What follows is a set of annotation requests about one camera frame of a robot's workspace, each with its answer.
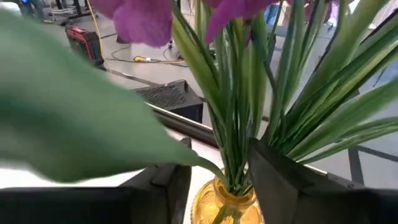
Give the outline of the red and black case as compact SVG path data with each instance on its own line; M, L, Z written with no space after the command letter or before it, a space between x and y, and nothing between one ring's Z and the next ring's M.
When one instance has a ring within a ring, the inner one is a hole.
M65 33L71 49L90 61L97 68L104 70L104 59L101 54L100 39L96 32L78 26L65 26Z

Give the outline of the black perforated tower box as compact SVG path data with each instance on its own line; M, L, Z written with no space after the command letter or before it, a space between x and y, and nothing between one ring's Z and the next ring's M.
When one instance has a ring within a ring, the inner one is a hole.
M203 121L203 101L186 80L135 89L147 103L197 123Z

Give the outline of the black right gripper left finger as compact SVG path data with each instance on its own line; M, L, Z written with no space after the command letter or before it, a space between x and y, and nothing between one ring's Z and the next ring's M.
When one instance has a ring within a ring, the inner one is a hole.
M190 166L158 164L122 183L134 192L129 224L182 224L191 177Z

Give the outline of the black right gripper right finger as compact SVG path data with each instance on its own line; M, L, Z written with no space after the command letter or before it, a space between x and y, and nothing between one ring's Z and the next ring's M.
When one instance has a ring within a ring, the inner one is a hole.
M299 192L311 186L305 167L255 138L249 140L249 175L266 224L293 224Z

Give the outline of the yellow glass vase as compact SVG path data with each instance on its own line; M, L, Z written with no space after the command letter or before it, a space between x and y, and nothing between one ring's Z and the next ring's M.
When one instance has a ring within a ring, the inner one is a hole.
M256 194L234 196L225 191L218 177L207 182L196 194L191 224L265 224Z

